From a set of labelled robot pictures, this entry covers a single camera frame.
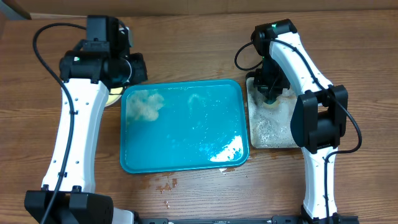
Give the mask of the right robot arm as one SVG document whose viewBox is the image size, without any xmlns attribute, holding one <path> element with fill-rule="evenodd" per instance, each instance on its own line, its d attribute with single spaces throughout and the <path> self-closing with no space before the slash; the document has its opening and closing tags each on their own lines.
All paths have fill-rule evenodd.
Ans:
<svg viewBox="0 0 398 224">
<path fill-rule="evenodd" d="M 356 223 L 340 215 L 334 199 L 334 164 L 345 135 L 348 92 L 335 86 L 306 53 L 293 23 L 259 25 L 251 44 L 262 62 L 246 75 L 251 145 L 299 147 L 305 198 L 289 223 Z"/>
</svg>

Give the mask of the yellow green sponge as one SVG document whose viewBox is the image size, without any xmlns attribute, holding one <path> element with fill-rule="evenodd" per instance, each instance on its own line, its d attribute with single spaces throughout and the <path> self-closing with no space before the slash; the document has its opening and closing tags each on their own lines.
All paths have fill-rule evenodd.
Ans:
<svg viewBox="0 0 398 224">
<path fill-rule="evenodd" d="M 276 110 L 279 107 L 279 100 L 275 100 L 274 102 L 265 101 L 262 103 L 262 106 L 267 110 Z"/>
</svg>

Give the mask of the yellow-green plate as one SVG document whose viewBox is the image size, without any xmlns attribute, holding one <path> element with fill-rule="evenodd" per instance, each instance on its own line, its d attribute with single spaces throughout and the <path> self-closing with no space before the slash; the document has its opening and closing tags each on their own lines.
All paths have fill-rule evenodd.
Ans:
<svg viewBox="0 0 398 224">
<path fill-rule="evenodd" d="M 124 91 L 124 87 L 112 88 L 109 92 L 108 100 L 105 104 L 105 107 L 109 107 L 115 104 L 122 97 Z"/>
</svg>

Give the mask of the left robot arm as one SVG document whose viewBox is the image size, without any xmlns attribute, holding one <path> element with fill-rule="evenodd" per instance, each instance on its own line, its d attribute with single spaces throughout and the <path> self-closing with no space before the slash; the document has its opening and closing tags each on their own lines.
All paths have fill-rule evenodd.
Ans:
<svg viewBox="0 0 398 224">
<path fill-rule="evenodd" d="M 110 91 L 146 80 L 145 63 L 130 53 L 126 26 L 85 29 L 86 38 L 60 60 L 63 106 L 52 161 L 24 206 L 39 223 L 135 223 L 134 212 L 95 192 L 95 154 Z"/>
</svg>

